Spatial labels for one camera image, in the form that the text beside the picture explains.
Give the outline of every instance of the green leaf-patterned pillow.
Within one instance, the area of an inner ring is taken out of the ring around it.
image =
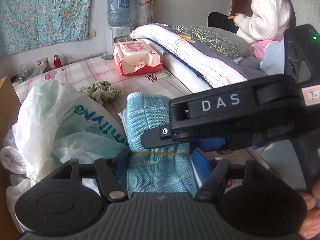
[[[198,40],[216,52],[231,59],[254,57],[254,52],[250,44],[235,33],[219,28],[192,25],[174,25],[172,29],[179,34],[191,36],[192,40]]]

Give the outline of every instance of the wall outlet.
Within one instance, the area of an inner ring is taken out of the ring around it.
[[[89,31],[89,38],[93,38],[96,36],[96,30]]]

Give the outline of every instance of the water bottle label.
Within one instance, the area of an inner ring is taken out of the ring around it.
[[[129,0],[118,0],[118,8],[119,9],[125,9],[125,8],[129,8],[129,7],[130,7]]]

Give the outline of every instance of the ribbed black surface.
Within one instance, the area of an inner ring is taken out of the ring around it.
[[[298,235],[255,237],[227,224],[211,204],[189,194],[137,194],[111,204],[92,227],[72,236],[41,237],[26,233],[20,240],[301,240]]]

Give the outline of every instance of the red thermos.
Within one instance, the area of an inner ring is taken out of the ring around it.
[[[55,68],[62,67],[62,65],[61,65],[61,60],[60,60],[60,58],[59,58],[59,55],[53,56],[53,63],[54,63],[54,67],[55,67]]]

